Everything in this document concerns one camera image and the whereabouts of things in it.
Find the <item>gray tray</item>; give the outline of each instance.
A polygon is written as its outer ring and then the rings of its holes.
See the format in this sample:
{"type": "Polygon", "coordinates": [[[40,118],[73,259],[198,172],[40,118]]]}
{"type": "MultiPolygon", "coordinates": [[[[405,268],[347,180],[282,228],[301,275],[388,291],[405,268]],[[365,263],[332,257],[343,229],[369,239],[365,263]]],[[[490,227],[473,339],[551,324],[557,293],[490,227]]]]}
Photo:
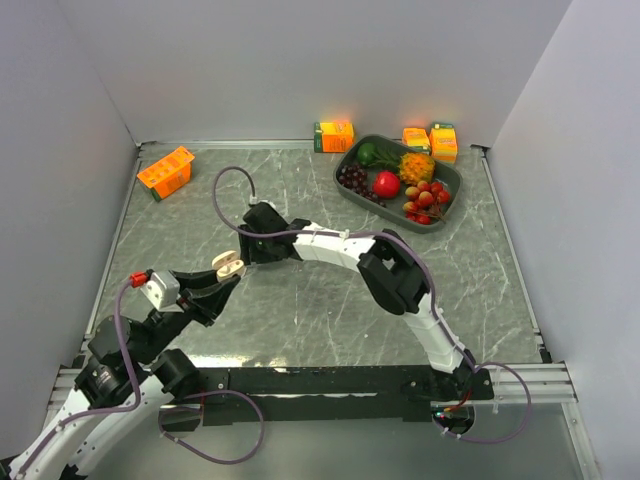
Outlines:
{"type": "MultiPolygon", "coordinates": [[[[408,187],[408,185],[404,183],[400,188],[400,193],[398,193],[395,198],[385,199],[385,203],[387,205],[386,208],[381,207],[377,203],[373,203],[366,198],[361,197],[357,193],[352,192],[348,188],[340,185],[340,183],[338,182],[338,173],[340,172],[340,169],[344,166],[358,163],[358,148],[360,148],[360,145],[362,145],[363,143],[373,143],[376,146],[386,148],[387,150],[399,155],[402,155],[406,152],[414,151],[406,145],[395,142],[389,138],[383,137],[382,135],[367,135],[365,137],[362,137],[344,154],[342,160],[340,161],[340,163],[338,163],[338,166],[333,172],[333,181],[335,182],[336,187],[338,187],[338,192],[340,193],[340,195],[348,200],[351,200],[353,203],[360,205],[362,208],[366,208],[367,210],[380,215],[382,218],[386,218],[390,222],[400,225],[401,227],[404,227],[407,230],[411,230],[412,232],[429,233],[435,232],[445,227],[446,221],[449,217],[449,212],[452,208],[455,207],[457,203],[456,200],[458,198],[458,192],[462,188],[462,177],[460,176],[460,173],[458,173],[458,171],[452,165],[436,160],[434,181],[438,181],[446,187],[446,189],[451,194],[451,202],[449,202],[449,205],[443,207],[442,209],[445,222],[436,221],[431,225],[421,225],[406,218],[405,212],[402,210],[402,206],[409,201],[404,195],[404,190],[408,187]]],[[[369,189],[371,189],[376,176],[381,171],[382,169],[379,168],[367,169],[367,172],[369,173],[367,179],[369,189]]]]}

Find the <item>red fruit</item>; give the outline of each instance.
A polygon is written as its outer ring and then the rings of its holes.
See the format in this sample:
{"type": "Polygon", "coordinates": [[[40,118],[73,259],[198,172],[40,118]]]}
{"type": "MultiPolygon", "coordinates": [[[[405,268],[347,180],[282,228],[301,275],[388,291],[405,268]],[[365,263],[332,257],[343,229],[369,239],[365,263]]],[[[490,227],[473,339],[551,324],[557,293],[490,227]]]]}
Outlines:
{"type": "Polygon", "coordinates": [[[435,201],[431,192],[421,192],[417,204],[420,208],[426,208],[433,205],[435,201]]]}
{"type": "Polygon", "coordinates": [[[409,187],[404,191],[404,194],[409,200],[415,200],[420,195],[420,190],[418,190],[418,187],[409,187]]]}
{"type": "Polygon", "coordinates": [[[449,201],[451,200],[451,194],[446,190],[443,190],[438,193],[436,200],[438,200],[438,203],[449,203],[449,201]]]}
{"type": "Polygon", "coordinates": [[[420,225],[429,225],[431,223],[431,217],[425,214],[422,215],[416,215],[417,219],[416,221],[420,224],[420,225]]]}
{"type": "Polygon", "coordinates": [[[418,206],[415,202],[407,202],[402,206],[402,209],[407,213],[415,213],[418,211],[418,206]]]}
{"type": "Polygon", "coordinates": [[[421,192],[431,191],[431,185],[429,185],[429,182],[425,182],[424,180],[420,180],[418,182],[418,185],[416,185],[416,187],[418,187],[418,190],[420,190],[421,192]]]}
{"type": "Polygon", "coordinates": [[[444,186],[440,182],[433,182],[431,184],[431,193],[433,193],[434,197],[443,190],[444,190],[444,186]]]}
{"type": "Polygon", "coordinates": [[[380,172],[373,182],[373,192],[381,198],[393,198],[400,191],[400,179],[391,172],[380,172]]]}

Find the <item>red connector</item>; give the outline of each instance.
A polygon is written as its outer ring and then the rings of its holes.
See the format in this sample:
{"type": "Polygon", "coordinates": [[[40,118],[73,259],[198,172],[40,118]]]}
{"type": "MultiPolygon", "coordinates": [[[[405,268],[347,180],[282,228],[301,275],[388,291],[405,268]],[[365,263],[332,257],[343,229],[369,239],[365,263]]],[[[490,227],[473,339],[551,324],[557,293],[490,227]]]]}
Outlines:
{"type": "Polygon", "coordinates": [[[131,286],[133,288],[138,288],[149,281],[149,275],[145,272],[136,272],[129,275],[129,280],[131,280],[131,286]]]}

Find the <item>bunch of dark grapes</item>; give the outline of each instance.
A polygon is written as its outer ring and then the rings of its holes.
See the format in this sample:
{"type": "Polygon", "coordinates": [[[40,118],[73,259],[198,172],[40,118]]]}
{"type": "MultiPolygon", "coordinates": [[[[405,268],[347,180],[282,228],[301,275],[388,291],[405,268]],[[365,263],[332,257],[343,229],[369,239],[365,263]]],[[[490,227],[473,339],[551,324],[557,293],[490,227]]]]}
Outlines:
{"type": "Polygon", "coordinates": [[[386,207],[382,199],[367,187],[367,171],[360,165],[342,167],[338,172],[338,182],[361,197],[377,203],[381,207],[386,207]]]}

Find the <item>table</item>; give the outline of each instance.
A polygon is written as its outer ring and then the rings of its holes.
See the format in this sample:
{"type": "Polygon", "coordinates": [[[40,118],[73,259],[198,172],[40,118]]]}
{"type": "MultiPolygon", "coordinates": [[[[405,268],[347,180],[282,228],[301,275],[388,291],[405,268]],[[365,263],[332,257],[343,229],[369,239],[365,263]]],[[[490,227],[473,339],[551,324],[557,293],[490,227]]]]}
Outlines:
{"type": "MultiPolygon", "coordinates": [[[[175,146],[143,145],[142,167],[175,146]]],[[[237,234],[215,215],[211,183],[224,166],[253,176],[260,199],[288,220],[307,218],[333,229],[393,228],[429,266],[438,303],[478,361],[540,362],[532,319],[479,149],[459,155],[464,178],[446,227],[420,235],[342,198],[331,178],[339,155],[309,149],[192,148],[192,180],[156,203],[136,182],[126,207],[95,324],[112,312],[117,289],[137,270],[197,271],[217,254],[238,249],[237,234]]],[[[221,181],[221,208],[240,223],[248,182],[236,172],[221,181]]],[[[151,308],[129,293],[123,313],[143,320],[151,308]]],[[[400,318],[371,298],[362,278],[317,262],[250,267],[211,328],[188,326],[171,347],[198,367],[425,364],[427,356],[400,318]]]]}

